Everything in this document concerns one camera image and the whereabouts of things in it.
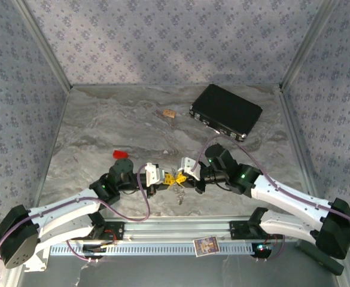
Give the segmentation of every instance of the marble floor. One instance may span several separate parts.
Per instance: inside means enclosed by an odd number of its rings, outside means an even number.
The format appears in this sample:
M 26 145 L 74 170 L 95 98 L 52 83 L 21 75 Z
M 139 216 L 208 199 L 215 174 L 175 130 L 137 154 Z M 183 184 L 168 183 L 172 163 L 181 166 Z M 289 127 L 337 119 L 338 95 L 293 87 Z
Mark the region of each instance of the marble floor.
M 78 87 L 69 96 L 40 205 L 64 199 L 87 188 L 115 162 L 115 149 L 129 153 L 135 172 L 146 162 L 166 170 L 176 168 L 181 157 L 196 158 L 208 137 L 215 135 L 189 117 L 188 109 L 206 86 L 167 87 Z M 263 113 L 242 144 L 275 179 L 299 190 L 300 172 L 281 121 L 275 95 L 277 86 L 222 86 L 260 105 Z M 162 115 L 176 111 L 175 118 Z M 245 154 L 224 139 L 239 163 L 251 164 Z M 152 216 L 250 215 L 257 206 L 268 204 L 239 196 L 216 186 L 200 195 L 184 190 L 159 191 L 150 199 Z M 146 207 L 141 193 L 121 194 L 113 205 L 127 216 L 141 216 Z

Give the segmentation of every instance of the wall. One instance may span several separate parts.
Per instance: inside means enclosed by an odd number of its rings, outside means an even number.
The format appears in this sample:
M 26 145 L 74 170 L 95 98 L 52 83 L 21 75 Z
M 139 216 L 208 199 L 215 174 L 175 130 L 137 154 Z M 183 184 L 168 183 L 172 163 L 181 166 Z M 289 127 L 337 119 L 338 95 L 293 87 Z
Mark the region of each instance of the wall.
M 32 206 L 64 101 L 16 9 L 0 0 L 0 220 Z
M 72 84 L 278 83 L 321 0 L 27 0 Z
M 333 11 L 286 95 L 319 191 L 350 204 L 350 0 Z

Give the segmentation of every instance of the red object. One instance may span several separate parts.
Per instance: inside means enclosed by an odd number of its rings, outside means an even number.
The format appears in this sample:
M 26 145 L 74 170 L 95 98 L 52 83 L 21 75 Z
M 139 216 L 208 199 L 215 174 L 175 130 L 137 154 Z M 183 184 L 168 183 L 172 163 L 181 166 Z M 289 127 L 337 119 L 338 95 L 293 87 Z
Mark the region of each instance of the red object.
M 113 156 L 114 156 L 114 158 L 119 160 L 121 158 L 128 158 L 128 153 L 126 153 L 125 151 L 115 150 Z

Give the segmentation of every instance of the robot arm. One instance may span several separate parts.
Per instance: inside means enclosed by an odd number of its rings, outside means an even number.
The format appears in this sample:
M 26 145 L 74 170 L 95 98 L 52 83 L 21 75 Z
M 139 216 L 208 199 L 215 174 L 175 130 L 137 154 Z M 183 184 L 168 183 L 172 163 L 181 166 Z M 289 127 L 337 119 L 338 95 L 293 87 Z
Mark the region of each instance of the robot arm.
M 339 259 L 346 257 L 350 247 L 350 222 L 296 200 L 278 188 L 314 202 L 316 207 L 319 204 L 350 216 L 346 202 L 336 199 L 330 203 L 273 180 L 277 186 L 275 188 L 258 169 L 237 164 L 228 150 L 219 144 L 210 146 L 205 156 L 209 166 L 191 158 L 181 159 L 178 171 L 181 172 L 179 180 L 183 186 L 195 188 L 202 194 L 206 185 L 225 182 L 231 192 L 271 203 L 291 214 L 258 207 L 248 221 L 253 239 L 261 238 L 258 235 L 264 233 L 283 234 L 316 244 L 329 256 Z M 105 221 L 99 213 L 104 206 L 100 201 L 111 205 L 120 199 L 121 190 L 138 189 L 138 177 L 148 198 L 159 190 L 167 189 L 175 180 L 157 164 L 147 163 L 144 169 L 145 173 L 137 175 L 133 173 L 130 160 L 117 160 L 108 173 L 68 199 L 31 210 L 23 206 L 12 208 L 0 223 L 0 258 L 6 268 L 26 262 L 35 264 L 38 251 L 65 240 L 83 237 L 96 240 L 100 236 L 104 240 Z

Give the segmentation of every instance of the yellow tag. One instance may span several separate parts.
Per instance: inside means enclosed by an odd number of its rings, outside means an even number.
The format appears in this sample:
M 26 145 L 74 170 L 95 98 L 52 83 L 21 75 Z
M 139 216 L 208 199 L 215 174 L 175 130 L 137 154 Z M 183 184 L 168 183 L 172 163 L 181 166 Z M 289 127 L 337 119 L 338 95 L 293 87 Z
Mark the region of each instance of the yellow tag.
M 165 115 L 166 117 L 175 118 L 176 112 L 175 111 L 171 111 L 170 109 L 165 109 L 163 111 L 163 115 Z

